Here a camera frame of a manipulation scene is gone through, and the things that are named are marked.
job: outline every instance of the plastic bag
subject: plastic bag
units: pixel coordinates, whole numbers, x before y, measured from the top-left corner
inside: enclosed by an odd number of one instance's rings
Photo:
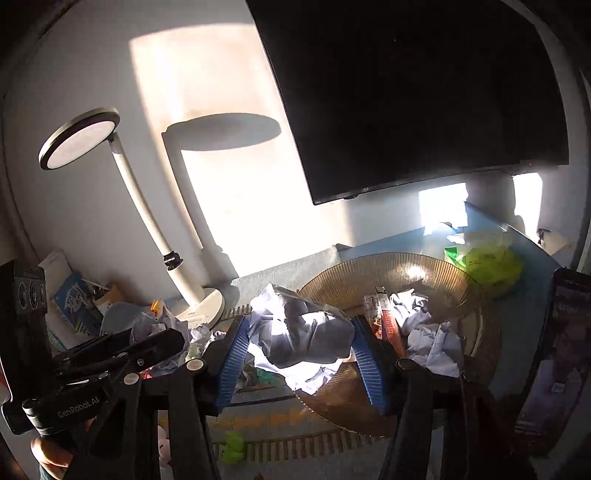
[[[523,260],[510,249],[509,232],[467,232],[447,239],[456,246],[445,249],[445,260],[470,275],[489,296],[503,295],[519,280]]]

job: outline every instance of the crumpled paper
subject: crumpled paper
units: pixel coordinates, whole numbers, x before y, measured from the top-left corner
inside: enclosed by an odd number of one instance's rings
[[[270,283],[251,307],[251,343],[277,368],[300,362],[329,365],[349,356],[355,329],[339,309]]]
[[[451,323],[419,325],[408,335],[408,357],[434,374],[459,377],[464,365],[462,342]]]
[[[410,335],[419,325],[431,320],[427,311],[428,297],[414,292],[414,288],[390,295],[390,302],[394,307],[394,316],[400,327],[400,332]]]
[[[254,343],[248,345],[248,352],[255,359],[255,367],[285,377],[285,383],[293,391],[302,390],[313,395],[318,389],[328,383],[343,362],[342,358],[329,365],[319,365],[311,362],[300,362],[287,368],[277,368],[267,360],[261,348]]]
[[[314,394],[350,354],[355,329],[340,310],[268,284],[251,301],[248,352],[254,365]]]
[[[219,330],[212,333],[209,328],[207,328],[206,324],[199,325],[196,328],[191,328],[189,330],[189,334],[191,337],[189,350],[187,351],[186,356],[187,362],[189,360],[193,360],[194,358],[201,358],[211,342],[214,342],[215,340],[221,340],[226,336],[226,332],[221,332]]]
[[[179,365],[183,364],[189,348],[189,327],[187,326],[187,322],[177,320],[174,315],[170,313],[169,309],[164,307],[162,315],[158,318],[155,318],[154,313],[141,312],[134,320],[134,324],[131,327],[131,345],[143,342],[146,338],[169,328],[178,330],[183,334],[185,339],[183,351],[168,360],[164,360],[159,364],[154,365],[150,369],[150,375],[152,377],[171,373],[176,370]]]

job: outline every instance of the smartphone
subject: smartphone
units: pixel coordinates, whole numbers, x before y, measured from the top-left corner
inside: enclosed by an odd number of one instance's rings
[[[560,268],[552,277],[544,329],[514,427],[518,449],[545,456],[579,402],[591,365],[591,277]]]

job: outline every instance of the television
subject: television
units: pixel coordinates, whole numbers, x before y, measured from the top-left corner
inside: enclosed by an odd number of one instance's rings
[[[315,205],[568,164],[535,27],[500,0],[246,0]]]

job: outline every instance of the finger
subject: finger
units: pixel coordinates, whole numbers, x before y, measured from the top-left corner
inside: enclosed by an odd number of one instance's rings
[[[68,467],[72,461],[72,454],[57,446],[51,440],[36,438],[31,442],[31,451],[39,463],[49,463],[55,466]]]
[[[52,465],[50,463],[41,463],[40,465],[46,470],[47,473],[57,480],[61,480],[66,474],[66,469],[61,466]]]

